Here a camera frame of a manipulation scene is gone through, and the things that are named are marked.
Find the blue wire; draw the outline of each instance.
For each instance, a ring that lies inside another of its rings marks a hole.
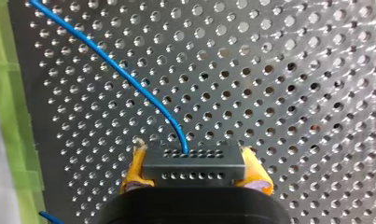
[[[47,213],[47,212],[44,212],[44,211],[40,211],[39,212],[39,215],[41,217],[44,217],[45,219],[47,219],[49,222],[53,223],[53,224],[64,224],[63,221],[59,220],[58,218],[52,216],[51,214]]]
[[[84,42],[89,48],[94,50],[105,62],[107,62],[109,65],[111,65],[115,70],[118,71],[121,77],[127,79],[130,84],[132,84],[139,92],[141,92],[147,100],[153,104],[160,112],[164,115],[165,118],[167,118],[171,125],[173,125],[176,134],[178,135],[179,141],[181,142],[181,147],[183,153],[188,153],[188,142],[187,139],[182,132],[181,128],[179,127],[178,122],[173,118],[173,116],[168,112],[167,108],[164,107],[149,91],[144,89],[139,82],[137,82],[132,76],[130,76],[129,73],[127,73],[125,70],[123,70],[120,66],[118,66],[117,63],[115,63],[112,59],[109,58],[109,56],[103,52],[101,49],[97,47],[96,44],[94,44],[91,40],[89,40],[84,34],[81,32],[75,30],[75,28],[70,25],[68,22],[54,14],[52,11],[50,11],[47,7],[42,5],[38,0],[29,0],[29,3],[36,7],[39,11],[41,11],[43,14],[45,14],[47,17],[54,20],[56,23],[61,25],[65,30],[67,30],[71,35],[74,35],[76,38],[80,39],[82,42]]]

